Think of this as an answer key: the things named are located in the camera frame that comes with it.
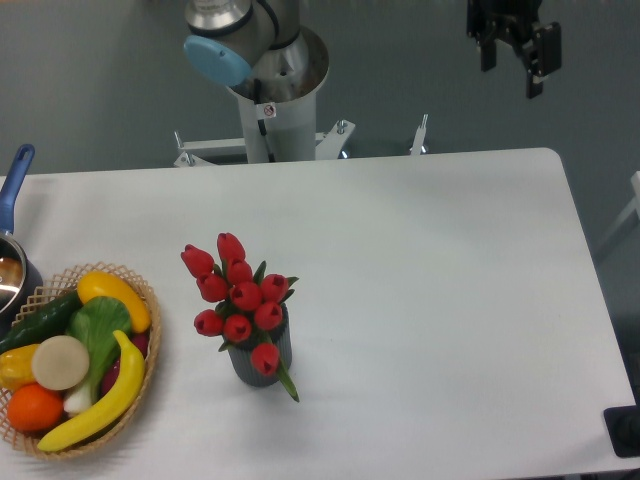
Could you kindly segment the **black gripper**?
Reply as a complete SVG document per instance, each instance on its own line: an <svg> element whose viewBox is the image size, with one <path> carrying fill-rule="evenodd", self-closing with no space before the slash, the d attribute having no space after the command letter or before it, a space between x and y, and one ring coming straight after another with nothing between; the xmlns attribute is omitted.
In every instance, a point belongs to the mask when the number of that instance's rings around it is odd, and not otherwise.
<svg viewBox="0 0 640 480"><path fill-rule="evenodd" d="M558 22L539 22L538 0L469 0L466 32L480 44L480 68L488 72L497 65L494 39L522 44L518 57L526 71L526 97L543 93L544 81L562 66L562 29Z"/></svg>

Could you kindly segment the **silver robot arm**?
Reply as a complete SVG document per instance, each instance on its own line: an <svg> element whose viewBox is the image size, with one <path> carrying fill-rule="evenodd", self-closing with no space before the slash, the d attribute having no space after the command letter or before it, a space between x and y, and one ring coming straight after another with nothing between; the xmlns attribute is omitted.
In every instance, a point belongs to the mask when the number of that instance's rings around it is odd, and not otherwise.
<svg viewBox="0 0 640 480"><path fill-rule="evenodd" d="M482 71L495 67L498 42L512 48L527 72L526 95L562 66L561 26L542 24L538 1L469 1L466 33L480 51ZM184 52L195 70L251 102L283 103L322 86L329 71L323 41L300 23L297 1L190 1Z"/></svg>

